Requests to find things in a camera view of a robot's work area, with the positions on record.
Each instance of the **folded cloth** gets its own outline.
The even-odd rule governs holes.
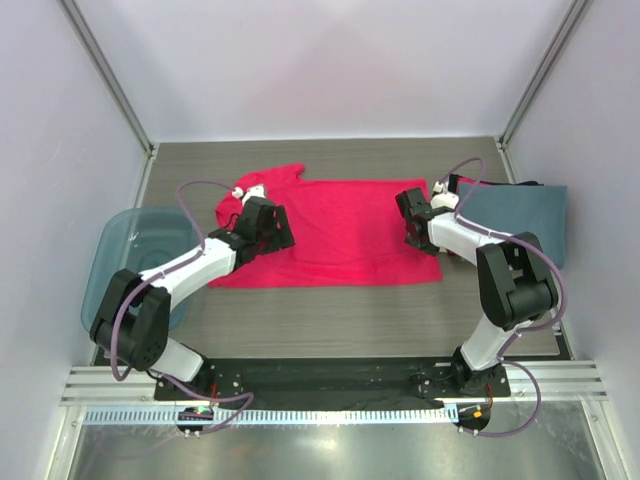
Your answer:
[[[426,183],[414,180],[306,181],[303,164],[250,173],[236,186],[263,184],[267,197],[284,205],[295,246],[262,255],[211,287],[319,287],[402,285],[442,279],[435,257],[407,245],[395,196]],[[216,208],[220,225],[240,213],[228,194]]]
[[[449,184],[447,190],[451,193],[458,193],[458,185],[460,183],[474,183],[475,180],[473,178],[463,177],[462,175],[457,175],[452,173],[449,175]],[[511,183],[496,183],[496,182],[480,182],[480,185],[512,185]],[[527,186],[540,186],[542,183],[538,183],[535,180],[528,180],[526,182],[517,183],[514,185],[527,185]]]
[[[460,198],[470,188],[471,184],[460,182]],[[478,185],[460,213],[492,230],[535,234],[544,253],[562,268],[566,262],[567,195],[567,187],[562,186]]]

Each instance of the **wood grain surface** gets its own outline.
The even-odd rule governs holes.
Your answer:
[[[487,160],[486,180],[506,181],[491,138],[299,140],[162,144],[144,205],[175,205],[184,180],[233,184],[263,168],[303,162],[306,179],[416,178],[431,185],[456,163]],[[461,173],[474,176],[477,165]],[[205,231],[223,189],[194,186],[185,197]],[[450,355],[482,310],[475,268],[440,255],[442,282],[397,287],[202,289],[172,336],[211,357]],[[510,353],[553,355],[549,331],[525,336]]]

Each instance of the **white wall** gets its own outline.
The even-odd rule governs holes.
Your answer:
[[[511,146],[521,178],[569,185],[569,323],[640,451],[637,0],[593,2]]]
[[[155,141],[501,133],[570,0],[78,0]]]
[[[40,479],[69,368],[90,351],[80,307],[99,235],[144,158],[56,2],[0,3],[0,476]]]

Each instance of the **shirt sleeve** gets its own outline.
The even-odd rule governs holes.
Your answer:
[[[269,190],[292,185],[303,180],[300,176],[305,171],[303,163],[292,163],[282,167],[268,168],[257,172],[248,173],[238,179],[234,187],[240,187],[243,191],[255,185],[264,185],[269,198]],[[224,227],[231,218],[231,215],[239,214],[242,211],[242,201],[227,193],[224,199],[216,207],[216,219],[218,225]]]

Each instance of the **blue-gray towel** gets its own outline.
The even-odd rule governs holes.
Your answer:
[[[460,198],[470,184],[460,182]],[[479,185],[462,207],[462,216],[492,230],[531,232],[558,268],[564,267],[567,187]]]

